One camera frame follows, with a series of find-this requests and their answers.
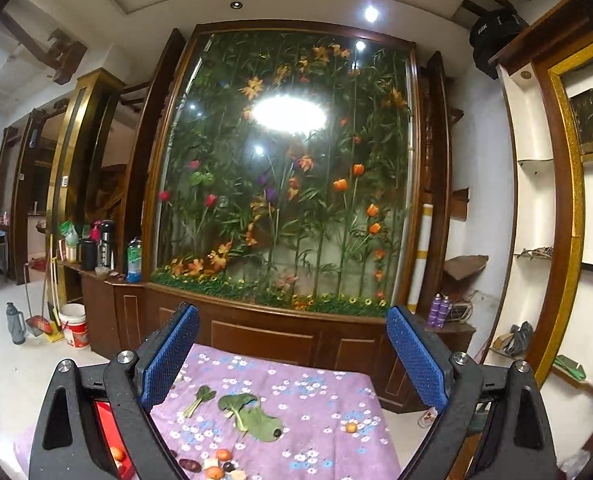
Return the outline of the orange tangerine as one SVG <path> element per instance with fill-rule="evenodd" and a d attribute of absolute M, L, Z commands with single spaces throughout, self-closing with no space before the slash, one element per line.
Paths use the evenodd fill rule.
<path fill-rule="evenodd" d="M 121 448 L 117 448 L 116 446 L 110 447 L 110 452 L 115 462 L 121 463 L 125 460 L 125 453 Z"/>
<path fill-rule="evenodd" d="M 222 468 L 211 466 L 205 469 L 205 477 L 210 480 L 223 480 L 225 473 Z"/>
<path fill-rule="evenodd" d="M 232 454 L 228 450 L 228 448 L 219 448 L 216 452 L 216 457 L 217 460 L 219 460 L 219 462 L 226 463 L 229 462 L 229 460 L 231 460 Z"/>

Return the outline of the dark red date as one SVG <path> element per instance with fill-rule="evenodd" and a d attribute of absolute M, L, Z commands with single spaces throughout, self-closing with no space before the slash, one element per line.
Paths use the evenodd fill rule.
<path fill-rule="evenodd" d="M 193 474 L 197 474 L 198 472 L 201 472 L 203 469 L 202 465 L 199 462 L 197 462 L 196 460 L 189 460 L 189 458 L 181 458 L 180 460 L 178 460 L 178 463 L 186 471 L 192 472 Z"/>

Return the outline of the white sugarcane piece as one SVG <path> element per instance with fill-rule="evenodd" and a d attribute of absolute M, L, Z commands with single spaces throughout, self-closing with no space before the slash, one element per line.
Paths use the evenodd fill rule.
<path fill-rule="evenodd" d="M 203 468 L 204 469 L 208 469 L 211 467 L 218 467 L 219 466 L 219 461 L 217 460 L 216 457 L 208 457 L 205 458 L 204 462 L 203 462 Z"/>
<path fill-rule="evenodd" d="M 234 469 L 233 471 L 229 472 L 228 478 L 230 480 L 246 480 L 248 476 L 246 475 L 246 472 L 244 470 Z"/>

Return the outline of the purple bottles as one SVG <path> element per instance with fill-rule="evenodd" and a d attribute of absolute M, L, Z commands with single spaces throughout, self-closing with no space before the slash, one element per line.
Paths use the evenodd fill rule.
<path fill-rule="evenodd" d="M 431 304 L 426 324 L 432 328 L 443 328 L 451 310 L 451 301 L 447 296 L 437 294 Z"/>

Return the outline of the small green bok choy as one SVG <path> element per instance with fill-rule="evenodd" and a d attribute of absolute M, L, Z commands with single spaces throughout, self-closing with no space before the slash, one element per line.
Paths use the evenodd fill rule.
<path fill-rule="evenodd" d="M 185 418 L 191 418 L 193 414 L 197 411 L 198 407 L 201 404 L 208 403 L 213 400 L 216 396 L 216 391 L 213 390 L 208 385 L 202 385 L 196 392 L 196 396 L 192 403 L 182 412 L 182 416 Z"/>

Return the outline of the purple floral tablecloth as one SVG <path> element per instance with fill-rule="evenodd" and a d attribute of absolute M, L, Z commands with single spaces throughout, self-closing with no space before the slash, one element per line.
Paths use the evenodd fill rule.
<path fill-rule="evenodd" d="M 216 391 L 191 418 L 182 412 L 202 385 Z M 282 437 L 241 434 L 218 399 L 251 393 L 283 422 Z M 361 373 L 265 361 L 196 344 L 165 401 L 152 408 L 156 428 L 177 460 L 201 465 L 228 448 L 250 479 L 395 479 L 401 471 L 377 393 Z M 347 434 L 354 422 L 357 431 Z"/>

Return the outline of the white red bucket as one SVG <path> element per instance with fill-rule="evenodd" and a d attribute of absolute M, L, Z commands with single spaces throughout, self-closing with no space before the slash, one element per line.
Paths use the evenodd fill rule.
<path fill-rule="evenodd" d="M 72 302 L 59 309 L 62 332 L 69 346 L 83 349 L 89 346 L 88 325 L 85 306 Z"/>

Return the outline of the green plastic bottle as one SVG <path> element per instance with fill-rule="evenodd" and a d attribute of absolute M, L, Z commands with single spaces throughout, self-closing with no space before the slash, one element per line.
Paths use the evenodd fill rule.
<path fill-rule="evenodd" d="M 127 274 L 126 282 L 130 284 L 141 281 L 142 248 L 141 240 L 135 237 L 131 240 L 126 249 Z"/>

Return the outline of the large green leafy vegetable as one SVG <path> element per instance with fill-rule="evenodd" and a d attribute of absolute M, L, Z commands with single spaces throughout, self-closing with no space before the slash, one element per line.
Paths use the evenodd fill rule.
<path fill-rule="evenodd" d="M 279 417 L 270 416 L 263 410 L 261 401 L 251 393 L 228 394 L 217 403 L 221 412 L 234 416 L 234 426 L 241 434 L 249 434 L 261 442 L 275 442 L 273 433 L 277 428 L 284 432 L 283 422 Z"/>

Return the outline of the red tray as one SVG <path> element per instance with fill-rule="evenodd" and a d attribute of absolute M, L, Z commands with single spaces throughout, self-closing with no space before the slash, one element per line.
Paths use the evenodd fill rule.
<path fill-rule="evenodd" d="M 132 460 L 129 458 L 123 439 L 118 431 L 118 425 L 116 425 L 110 404 L 104 401 L 97 401 L 95 403 L 96 411 L 99 416 L 103 437 L 106 439 L 106 443 L 111 446 L 121 448 L 125 453 L 125 460 L 121 463 L 115 462 L 116 469 L 118 470 L 118 477 L 122 480 L 133 479 L 136 474 L 136 470 Z"/>

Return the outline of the steel thermos flask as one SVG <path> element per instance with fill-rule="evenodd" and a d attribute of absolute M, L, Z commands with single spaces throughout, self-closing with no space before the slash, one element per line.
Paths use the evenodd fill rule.
<path fill-rule="evenodd" d="M 114 240 L 115 223 L 113 220 L 102 220 L 99 223 L 99 252 L 98 263 L 100 266 L 113 270 L 115 266 L 116 244 Z"/>

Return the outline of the grey water jug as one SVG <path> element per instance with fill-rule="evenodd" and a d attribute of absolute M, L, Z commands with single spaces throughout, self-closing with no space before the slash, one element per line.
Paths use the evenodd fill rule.
<path fill-rule="evenodd" d="M 26 339 L 26 325 L 23 313 L 13 302 L 6 304 L 6 319 L 8 332 L 14 344 L 24 344 Z"/>

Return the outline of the flower display glass cabinet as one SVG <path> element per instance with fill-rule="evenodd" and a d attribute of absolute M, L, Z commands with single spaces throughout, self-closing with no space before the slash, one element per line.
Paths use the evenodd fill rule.
<path fill-rule="evenodd" d="M 408 245 L 415 46 L 289 21 L 199 27 L 156 155 L 150 281 L 385 315 Z"/>

